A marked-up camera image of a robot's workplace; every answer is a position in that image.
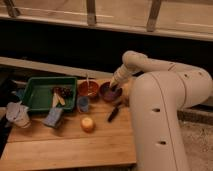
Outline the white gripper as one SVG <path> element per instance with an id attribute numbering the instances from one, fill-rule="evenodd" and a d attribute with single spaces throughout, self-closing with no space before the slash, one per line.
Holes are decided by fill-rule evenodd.
<path id="1" fill-rule="evenodd" d="M 110 81 L 110 87 L 114 87 L 115 85 L 124 83 L 128 79 L 128 77 L 129 77 L 129 74 L 127 71 L 118 69 L 114 73 L 114 75 Z"/>

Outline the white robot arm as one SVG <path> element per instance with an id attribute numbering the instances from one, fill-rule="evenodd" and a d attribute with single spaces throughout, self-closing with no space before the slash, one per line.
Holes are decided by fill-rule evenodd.
<path id="1" fill-rule="evenodd" d="M 151 59 L 135 51 L 125 52 L 122 61 L 112 86 L 141 74 L 129 94 L 136 170 L 191 171 L 177 111 L 208 99 L 213 88 L 211 75 L 200 67 Z"/>

